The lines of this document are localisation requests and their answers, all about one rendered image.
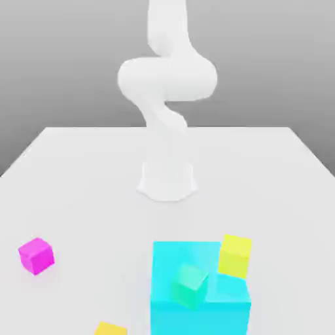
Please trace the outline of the small teal green cube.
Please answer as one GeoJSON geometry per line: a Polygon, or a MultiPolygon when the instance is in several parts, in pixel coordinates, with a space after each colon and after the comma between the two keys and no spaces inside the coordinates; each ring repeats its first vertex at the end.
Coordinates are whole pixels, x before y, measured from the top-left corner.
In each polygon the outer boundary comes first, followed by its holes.
{"type": "Polygon", "coordinates": [[[191,264],[181,264],[171,280],[171,299],[196,310],[207,294],[209,272],[191,264]]]}

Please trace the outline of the small golden yellow cube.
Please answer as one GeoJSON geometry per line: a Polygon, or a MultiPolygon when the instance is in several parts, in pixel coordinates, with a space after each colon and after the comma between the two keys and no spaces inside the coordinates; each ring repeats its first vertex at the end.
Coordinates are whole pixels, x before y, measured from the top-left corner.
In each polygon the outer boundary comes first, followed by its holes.
{"type": "Polygon", "coordinates": [[[98,324],[94,335],[127,335],[127,329],[101,321],[98,324]]]}

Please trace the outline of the small magenta cube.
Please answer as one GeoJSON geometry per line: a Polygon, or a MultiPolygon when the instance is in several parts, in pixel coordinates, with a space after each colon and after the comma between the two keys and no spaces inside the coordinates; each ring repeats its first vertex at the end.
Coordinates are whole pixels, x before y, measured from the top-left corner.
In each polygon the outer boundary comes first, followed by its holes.
{"type": "Polygon", "coordinates": [[[35,238],[18,248],[22,266],[38,275],[54,264],[52,246],[42,238],[35,238]]]}

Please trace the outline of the large cyan box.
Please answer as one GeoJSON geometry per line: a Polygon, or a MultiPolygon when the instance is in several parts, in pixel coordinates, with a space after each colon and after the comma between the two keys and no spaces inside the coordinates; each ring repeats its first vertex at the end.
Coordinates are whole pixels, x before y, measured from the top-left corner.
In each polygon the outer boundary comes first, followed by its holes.
{"type": "Polygon", "coordinates": [[[155,241],[152,251],[150,335],[247,335],[251,297],[244,279],[218,272],[218,241],[155,241]],[[171,299],[181,264],[209,272],[204,301],[193,310],[171,299]]]}

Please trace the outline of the small lime yellow cube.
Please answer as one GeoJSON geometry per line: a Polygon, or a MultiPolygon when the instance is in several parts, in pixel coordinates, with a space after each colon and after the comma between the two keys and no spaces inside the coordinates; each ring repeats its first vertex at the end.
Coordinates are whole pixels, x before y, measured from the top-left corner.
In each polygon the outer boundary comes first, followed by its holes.
{"type": "Polygon", "coordinates": [[[219,253],[218,272],[246,279],[252,240],[226,234],[219,253]]]}

